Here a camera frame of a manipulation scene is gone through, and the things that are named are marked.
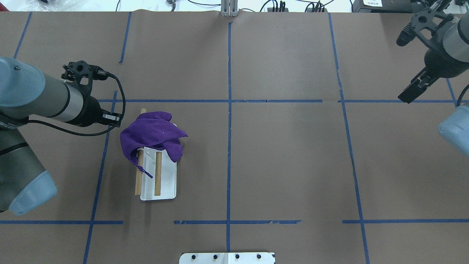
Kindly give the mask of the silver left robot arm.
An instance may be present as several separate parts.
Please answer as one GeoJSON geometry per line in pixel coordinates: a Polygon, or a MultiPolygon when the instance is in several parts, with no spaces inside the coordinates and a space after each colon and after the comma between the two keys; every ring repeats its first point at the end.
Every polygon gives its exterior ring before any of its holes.
{"type": "Polygon", "coordinates": [[[63,65],[61,77],[11,57],[1,57],[1,212],[22,216],[56,196],[50,172],[29,144],[34,136],[61,131],[84,138],[119,127],[126,111],[105,110],[92,96],[95,81],[119,78],[80,60],[63,65]]]}

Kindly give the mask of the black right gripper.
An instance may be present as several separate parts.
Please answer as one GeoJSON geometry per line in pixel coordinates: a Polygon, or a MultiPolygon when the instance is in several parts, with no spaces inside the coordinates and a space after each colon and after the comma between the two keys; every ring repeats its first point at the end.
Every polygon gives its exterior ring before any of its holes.
{"type": "Polygon", "coordinates": [[[401,102],[410,104],[421,96],[438,78],[453,78],[469,68],[467,62],[452,58],[442,50],[429,49],[424,55],[425,67],[411,80],[399,94],[401,102]]]}

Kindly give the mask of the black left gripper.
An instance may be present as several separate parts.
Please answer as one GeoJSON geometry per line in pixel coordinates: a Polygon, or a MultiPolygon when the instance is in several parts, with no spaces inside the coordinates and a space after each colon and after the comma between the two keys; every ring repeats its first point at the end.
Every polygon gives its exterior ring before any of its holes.
{"type": "Polygon", "coordinates": [[[93,124],[120,127],[122,114],[104,112],[97,99],[92,96],[84,97],[84,104],[79,115],[75,118],[78,127],[89,127],[93,124]]]}

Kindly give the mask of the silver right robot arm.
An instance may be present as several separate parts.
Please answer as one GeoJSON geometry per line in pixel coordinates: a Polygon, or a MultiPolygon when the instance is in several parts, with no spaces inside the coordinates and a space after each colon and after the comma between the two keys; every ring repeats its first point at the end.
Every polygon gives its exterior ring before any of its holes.
{"type": "MultiPolygon", "coordinates": [[[[398,99],[411,103],[439,79],[449,80],[468,71],[469,67],[469,19],[468,14],[457,18],[438,11],[422,11],[411,21],[396,40],[405,46],[418,38],[427,48],[424,68],[417,73],[398,99]]],[[[459,95],[450,89],[455,111],[439,124],[438,132],[452,147],[464,154],[469,153],[468,86],[459,95]]]]}

